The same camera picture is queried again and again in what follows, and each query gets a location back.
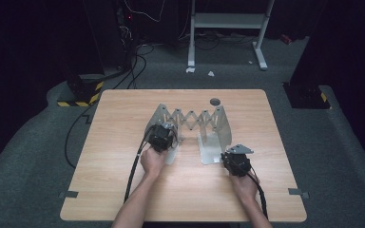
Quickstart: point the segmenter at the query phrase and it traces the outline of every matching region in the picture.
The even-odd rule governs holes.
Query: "person's left hand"
[[[157,152],[153,147],[149,147],[141,154],[141,165],[147,175],[154,175],[158,177],[162,172],[165,163],[164,160],[167,157],[168,150]]]

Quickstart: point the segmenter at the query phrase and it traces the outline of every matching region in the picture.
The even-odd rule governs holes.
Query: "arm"
[[[256,184],[247,176],[240,178],[230,175],[230,179],[233,183],[233,189],[244,208],[245,214],[250,218],[253,227],[272,227],[256,201],[258,191]]]
[[[142,227],[150,190],[163,170],[167,152],[159,154],[151,147],[142,152],[141,164],[144,167],[144,177],[121,207],[112,228]]]

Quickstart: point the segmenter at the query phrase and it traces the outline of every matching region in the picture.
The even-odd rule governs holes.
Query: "forearm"
[[[254,228],[272,227],[255,199],[240,199],[240,202]]]
[[[121,207],[112,228],[138,228],[144,224],[144,215],[148,203],[150,189],[157,176],[144,174],[139,185]]]

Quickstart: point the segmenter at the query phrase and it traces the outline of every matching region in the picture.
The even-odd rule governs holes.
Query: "table top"
[[[223,105],[232,132],[232,145],[241,143],[265,192],[271,221],[306,220],[302,199],[289,195],[298,188],[264,91],[259,89],[106,90],[98,104],[69,191],[64,220],[114,220],[144,130],[159,104],[183,115],[213,111],[212,98]],[[182,129],[184,140],[174,162],[153,187],[146,221],[247,221],[222,163],[201,162],[197,134]],[[144,174],[138,164],[131,192]]]

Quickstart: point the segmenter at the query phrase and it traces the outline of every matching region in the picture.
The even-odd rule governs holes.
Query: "gray carpet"
[[[365,152],[341,112],[335,94],[322,86],[332,109],[293,109],[282,87],[293,74],[307,40],[290,46],[264,40],[262,50],[269,69],[260,71],[250,43],[197,48],[196,71],[186,74],[186,47],[155,46],[139,50],[147,65],[137,88],[260,88],[272,107],[279,133],[298,187],[310,194],[304,200],[308,218],[302,223],[273,223],[275,227],[365,227]],[[212,43],[199,42],[202,48]],[[138,59],[138,74],[144,61]],[[213,71],[215,76],[207,74]],[[122,80],[105,82],[111,89]],[[130,76],[118,88],[126,88]],[[110,227],[110,221],[63,221],[60,211],[73,169],[64,157],[67,132],[85,110],[59,107],[56,99],[65,83],[47,95],[48,107],[13,136],[0,156],[0,227]],[[95,106],[87,114],[94,115]],[[79,120],[67,143],[76,163],[89,124]],[[167,224],[167,227],[200,224]]]

